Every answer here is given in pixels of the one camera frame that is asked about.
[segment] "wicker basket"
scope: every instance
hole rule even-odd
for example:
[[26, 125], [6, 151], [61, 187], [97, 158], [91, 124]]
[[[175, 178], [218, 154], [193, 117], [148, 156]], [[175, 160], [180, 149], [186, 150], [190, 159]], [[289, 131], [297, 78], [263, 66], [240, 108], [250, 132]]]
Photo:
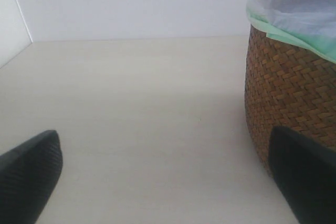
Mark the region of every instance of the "wicker basket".
[[336, 147], [336, 65], [251, 28], [245, 107], [248, 128], [266, 169], [273, 126], [290, 127]]

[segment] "beige floor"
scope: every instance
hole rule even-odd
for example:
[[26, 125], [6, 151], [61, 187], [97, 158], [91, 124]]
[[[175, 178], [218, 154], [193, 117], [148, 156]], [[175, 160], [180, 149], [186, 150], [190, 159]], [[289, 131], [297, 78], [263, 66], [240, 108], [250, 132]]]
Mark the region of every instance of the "beige floor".
[[39, 224], [297, 224], [244, 118], [246, 37], [32, 44], [0, 70], [1, 151], [56, 129]]

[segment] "woven texture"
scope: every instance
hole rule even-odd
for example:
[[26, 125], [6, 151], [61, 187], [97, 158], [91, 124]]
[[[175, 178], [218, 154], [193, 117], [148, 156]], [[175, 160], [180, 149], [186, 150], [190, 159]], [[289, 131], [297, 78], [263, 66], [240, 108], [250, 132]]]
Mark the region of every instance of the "woven texture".
[[252, 27], [245, 107], [251, 137], [268, 171], [274, 126], [287, 126], [335, 149], [336, 65]]
[[46, 131], [0, 156], [0, 223], [34, 224], [62, 170], [55, 131]]

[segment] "white wall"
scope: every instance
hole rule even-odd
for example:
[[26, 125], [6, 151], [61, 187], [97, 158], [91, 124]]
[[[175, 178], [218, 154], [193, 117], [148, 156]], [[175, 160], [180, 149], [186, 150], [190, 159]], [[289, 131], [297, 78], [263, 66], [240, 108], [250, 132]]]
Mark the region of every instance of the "white wall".
[[247, 34], [246, 0], [18, 0], [33, 41]]
[[30, 44], [16, 0], [0, 0], [0, 67]]

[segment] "white plastic bag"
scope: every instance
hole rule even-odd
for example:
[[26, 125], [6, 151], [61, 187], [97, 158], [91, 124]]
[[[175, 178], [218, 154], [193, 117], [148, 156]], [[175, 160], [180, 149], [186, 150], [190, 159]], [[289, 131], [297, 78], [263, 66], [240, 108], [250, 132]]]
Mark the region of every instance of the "white plastic bag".
[[284, 42], [336, 62], [336, 0], [249, 0], [247, 11], [270, 37], [281, 34]]

